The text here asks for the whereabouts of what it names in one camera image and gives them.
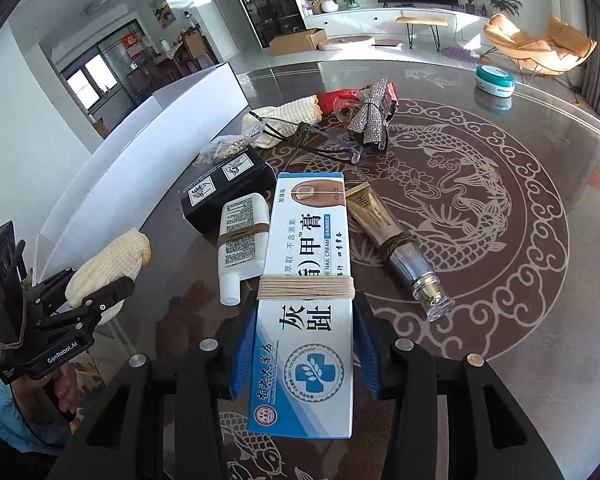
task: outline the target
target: white vase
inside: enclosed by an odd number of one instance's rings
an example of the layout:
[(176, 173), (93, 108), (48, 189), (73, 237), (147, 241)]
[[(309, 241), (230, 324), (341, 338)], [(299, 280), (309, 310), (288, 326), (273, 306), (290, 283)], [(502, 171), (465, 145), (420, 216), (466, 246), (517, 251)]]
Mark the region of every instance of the white vase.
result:
[(337, 12), (340, 10), (340, 7), (333, 0), (327, 0), (326, 2), (322, 2), (322, 10), (324, 12)]

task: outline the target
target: white plastic bottle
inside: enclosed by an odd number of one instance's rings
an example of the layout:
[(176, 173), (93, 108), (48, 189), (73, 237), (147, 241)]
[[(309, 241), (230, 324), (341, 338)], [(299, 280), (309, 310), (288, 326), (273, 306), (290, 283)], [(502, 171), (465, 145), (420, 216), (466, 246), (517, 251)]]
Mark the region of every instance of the white plastic bottle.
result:
[[(259, 193), (231, 200), (222, 208), (220, 235), (254, 224), (269, 224), (269, 206)], [(218, 247), (220, 303), (240, 303), (240, 281), (261, 276), (269, 233), (257, 233)]]

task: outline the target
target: teal lid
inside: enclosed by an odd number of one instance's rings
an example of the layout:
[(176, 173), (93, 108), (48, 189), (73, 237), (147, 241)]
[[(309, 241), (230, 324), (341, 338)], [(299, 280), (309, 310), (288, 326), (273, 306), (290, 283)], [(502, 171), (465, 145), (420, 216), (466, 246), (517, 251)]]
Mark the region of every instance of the teal lid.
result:
[(501, 88), (513, 88), (516, 86), (516, 80), (513, 79), (513, 76), (497, 66), (480, 65), (475, 69), (475, 75), (483, 81)]

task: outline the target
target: pink round cushion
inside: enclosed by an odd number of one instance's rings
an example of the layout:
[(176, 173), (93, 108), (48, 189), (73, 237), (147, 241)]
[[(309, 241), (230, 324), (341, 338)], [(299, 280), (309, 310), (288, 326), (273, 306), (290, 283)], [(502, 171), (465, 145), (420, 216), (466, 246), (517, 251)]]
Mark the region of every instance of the pink round cushion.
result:
[(376, 40), (372, 36), (344, 36), (324, 40), (318, 44), (318, 50), (345, 50), (348, 48), (367, 48), (374, 46)]

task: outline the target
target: black box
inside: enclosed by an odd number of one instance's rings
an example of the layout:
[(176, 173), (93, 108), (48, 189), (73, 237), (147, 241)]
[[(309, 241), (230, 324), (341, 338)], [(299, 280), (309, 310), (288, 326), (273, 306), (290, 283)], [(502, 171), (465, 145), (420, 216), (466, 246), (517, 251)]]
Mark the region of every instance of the black box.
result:
[(202, 234), (218, 228), (222, 206), (276, 187), (276, 173), (253, 146), (223, 160), (180, 192), (185, 218)]

